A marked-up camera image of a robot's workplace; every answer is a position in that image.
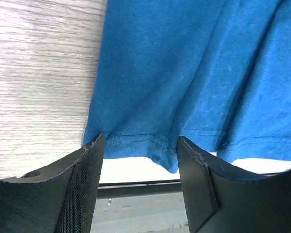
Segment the blue t shirt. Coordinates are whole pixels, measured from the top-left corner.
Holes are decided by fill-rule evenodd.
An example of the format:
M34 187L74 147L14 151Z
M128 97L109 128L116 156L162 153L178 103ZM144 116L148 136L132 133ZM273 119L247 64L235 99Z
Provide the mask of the blue t shirt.
M170 173L184 136L291 161L291 0L110 0L83 142Z

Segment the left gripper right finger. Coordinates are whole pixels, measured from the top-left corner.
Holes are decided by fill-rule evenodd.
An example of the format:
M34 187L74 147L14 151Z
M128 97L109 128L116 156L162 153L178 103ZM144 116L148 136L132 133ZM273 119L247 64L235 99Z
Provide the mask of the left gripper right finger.
M177 158L190 232L291 233L291 169L256 174L183 136Z

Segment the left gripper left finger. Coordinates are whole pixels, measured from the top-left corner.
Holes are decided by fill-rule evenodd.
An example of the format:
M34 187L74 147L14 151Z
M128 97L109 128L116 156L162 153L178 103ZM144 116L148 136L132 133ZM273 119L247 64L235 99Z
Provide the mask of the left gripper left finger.
M0 180L0 233L88 233L105 138L21 177Z

